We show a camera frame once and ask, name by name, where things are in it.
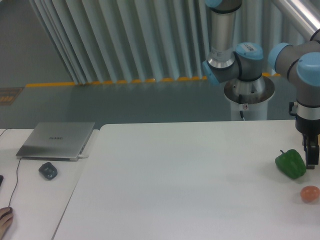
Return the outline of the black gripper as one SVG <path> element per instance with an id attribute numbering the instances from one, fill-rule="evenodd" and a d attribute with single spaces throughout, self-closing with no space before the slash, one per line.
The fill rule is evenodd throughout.
<path id="1" fill-rule="evenodd" d="M 306 169 L 313 170 L 319 164 L 320 146 L 317 135 L 320 134 L 320 108 L 307 107 L 295 101 L 289 102 L 288 112 L 295 117 L 295 127 L 303 134 Z"/>

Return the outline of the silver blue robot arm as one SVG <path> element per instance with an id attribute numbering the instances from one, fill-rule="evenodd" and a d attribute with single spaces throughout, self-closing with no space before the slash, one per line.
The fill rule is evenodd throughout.
<path id="1" fill-rule="evenodd" d="M 202 67 L 213 84 L 225 83 L 224 94 L 243 111 L 248 105 L 266 102 L 274 94 L 273 83 L 262 75 L 264 54 L 252 42 L 233 47 L 236 12 L 240 0 L 208 0 L 211 11 L 211 50 Z M 287 16 L 305 43 L 277 44 L 268 55 L 272 69 L 296 88 L 289 114 L 302 134 L 305 164 L 319 164 L 320 146 L 320 12 L 309 0 L 276 0 L 274 5 Z"/>

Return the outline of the person's hand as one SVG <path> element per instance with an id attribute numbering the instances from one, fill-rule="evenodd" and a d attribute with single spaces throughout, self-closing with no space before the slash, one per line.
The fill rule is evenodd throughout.
<path id="1" fill-rule="evenodd" d="M 4 207 L 0 209 L 0 239 L 3 238 L 8 228 L 13 222 L 14 214 L 7 214 L 9 207 Z"/>

